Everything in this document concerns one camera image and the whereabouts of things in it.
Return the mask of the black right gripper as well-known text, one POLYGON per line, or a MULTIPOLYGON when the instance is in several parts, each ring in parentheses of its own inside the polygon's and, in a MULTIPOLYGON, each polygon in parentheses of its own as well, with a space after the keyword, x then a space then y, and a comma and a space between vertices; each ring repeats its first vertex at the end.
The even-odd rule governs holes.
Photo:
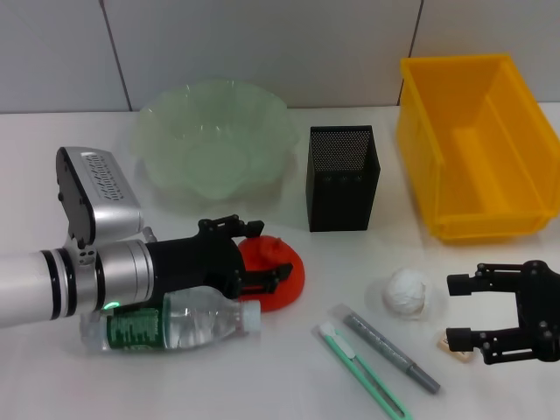
POLYGON ((473 276, 449 275, 447 285, 452 297, 486 291, 515 293, 519 320, 518 327, 503 330, 447 328, 452 352, 478 348, 487 365, 559 361, 559 275, 546 262, 479 263, 473 276))

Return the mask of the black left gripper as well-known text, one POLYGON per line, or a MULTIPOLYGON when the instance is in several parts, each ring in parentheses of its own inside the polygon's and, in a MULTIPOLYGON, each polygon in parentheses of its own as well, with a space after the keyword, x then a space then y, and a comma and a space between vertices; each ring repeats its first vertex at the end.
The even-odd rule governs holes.
POLYGON ((261 220, 245 222, 237 214, 219 219, 202 219, 199 232, 189 238, 157 241, 146 245, 154 269, 151 303, 166 293, 208 286, 224 297, 274 294, 290 276, 293 265, 284 263, 273 269, 245 271, 241 252, 232 238, 259 237, 261 220))

